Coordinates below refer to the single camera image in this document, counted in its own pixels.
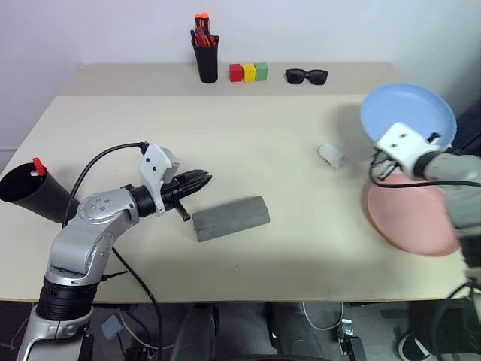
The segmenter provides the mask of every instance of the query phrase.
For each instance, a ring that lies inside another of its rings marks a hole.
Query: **sunglasses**
[[[307,78],[311,84],[324,85],[328,79],[328,72],[326,70],[287,69],[286,78],[289,84],[300,84]]]

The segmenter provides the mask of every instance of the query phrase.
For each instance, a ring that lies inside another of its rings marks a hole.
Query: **table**
[[[184,200],[191,213],[262,196],[271,222],[254,229],[198,243],[192,221],[183,223],[171,211],[144,218],[118,240],[117,249],[160,302],[444,297],[464,280],[461,255],[400,251],[375,230],[363,207],[373,151],[359,107],[369,90],[402,77],[384,64],[303,66],[329,70],[326,86],[285,84],[282,69],[289,64],[270,65],[265,83],[233,84],[222,76],[214,85],[198,82],[192,65],[86,66],[54,99],[4,173],[39,156],[70,189],[97,153],[147,139],[168,147],[180,160],[179,171],[212,173],[204,189]],[[174,78],[182,86],[171,89]],[[342,150],[346,166],[332,170],[316,154],[320,144]],[[79,198],[138,185],[140,159],[136,150],[107,156],[87,176]],[[1,299],[38,299],[59,228],[0,203]],[[107,273],[120,270],[112,256]],[[147,297],[132,276],[123,275],[101,284],[95,300]]]

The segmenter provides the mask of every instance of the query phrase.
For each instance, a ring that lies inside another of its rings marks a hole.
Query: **pink plate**
[[[385,182],[412,183],[401,174],[391,175]],[[393,189],[371,184],[368,212],[381,234],[407,252],[446,256],[459,248],[443,191],[436,186]]]

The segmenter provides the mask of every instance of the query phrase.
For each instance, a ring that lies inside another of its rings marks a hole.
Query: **gray sponge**
[[[199,242],[260,226],[271,220],[261,196],[194,213],[192,219]]]

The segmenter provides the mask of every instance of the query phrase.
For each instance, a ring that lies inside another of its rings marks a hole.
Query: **black cup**
[[[70,193],[46,170],[42,177],[32,176],[33,163],[26,163],[8,172],[0,180],[0,199],[24,207],[36,214],[61,223]],[[78,200],[72,201],[68,219],[77,213]]]
[[[219,45],[196,47],[192,39],[192,46],[197,59],[198,75],[202,83],[215,83],[217,81],[217,49]]]

